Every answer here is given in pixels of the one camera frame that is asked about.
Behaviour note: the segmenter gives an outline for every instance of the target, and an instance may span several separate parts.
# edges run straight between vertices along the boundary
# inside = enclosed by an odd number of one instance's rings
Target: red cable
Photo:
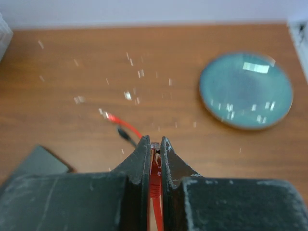
[[[105,119],[108,119],[108,121],[122,125],[128,129],[130,129],[132,132],[134,132],[139,139],[141,139],[142,134],[138,132],[137,129],[135,129],[131,124],[121,120],[120,118],[114,116],[113,114],[109,112],[101,111],[101,114],[104,116]],[[157,230],[162,231],[163,228],[163,222],[162,222],[162,214],[161,214],[161,207],[160,207],[160,195],[161,195],[161,166],[160,166],[160,157],[158,157],[157,162],[155,160],[155,156],[152,160],[152,169],[150,174],[150,196],[152,198],[153,203],[153,209],[154,209],[154,215],[157,225]]]

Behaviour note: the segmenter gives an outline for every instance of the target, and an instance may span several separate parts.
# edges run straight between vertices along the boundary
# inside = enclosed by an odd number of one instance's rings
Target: black cable
[[[125,139],[126,141],[130,142],[131,145],[133,145],[134,148],[137,147],[137,144],[133,141],[133,139],[128,135],[126,131],[121,126],[117,126],[117,131],[119,135]]]

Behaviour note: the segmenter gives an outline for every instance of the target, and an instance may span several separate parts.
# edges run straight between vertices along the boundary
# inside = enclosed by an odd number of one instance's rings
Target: brown table surface
[[[289,75],[295,96],[281,123],[244,132],[205,111],[200,73],[229,51],[269,55]],[[127,90],[132,101],[124,97]],[[76,104],[77,96],[85,103]],[[0,63],[0,178],[36,144],[77,172],[113,169],[133,148],[103,119],[102,108],[151,141],[169,137],[177,154],[205,177],[285,179],[308,202],[307,98],[285,25],[15,31]]]

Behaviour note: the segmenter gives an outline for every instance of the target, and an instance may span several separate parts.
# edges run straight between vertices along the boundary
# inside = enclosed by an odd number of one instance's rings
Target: round plate
[[[251,53],[226,54],[210,62],[199,90],[216,118],[242,129],[274,125],[293,100],[291,83],[275,61]]]

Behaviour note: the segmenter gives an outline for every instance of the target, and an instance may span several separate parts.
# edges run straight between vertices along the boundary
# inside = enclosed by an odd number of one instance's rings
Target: white wall
[[[308,19],[308,0],[0,0],[12,28]]]

